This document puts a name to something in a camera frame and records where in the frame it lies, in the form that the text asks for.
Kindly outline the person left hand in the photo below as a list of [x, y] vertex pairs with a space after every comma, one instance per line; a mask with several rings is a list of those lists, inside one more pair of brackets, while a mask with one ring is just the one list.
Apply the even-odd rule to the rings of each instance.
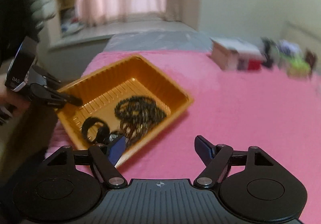
[[1, 74], [1, 106], [12, 105], [14, 110], [12, 115], [18, 116], [23, 114], [30, 106], [30, 101], [8, 89], [5, 86], [6, 74]]

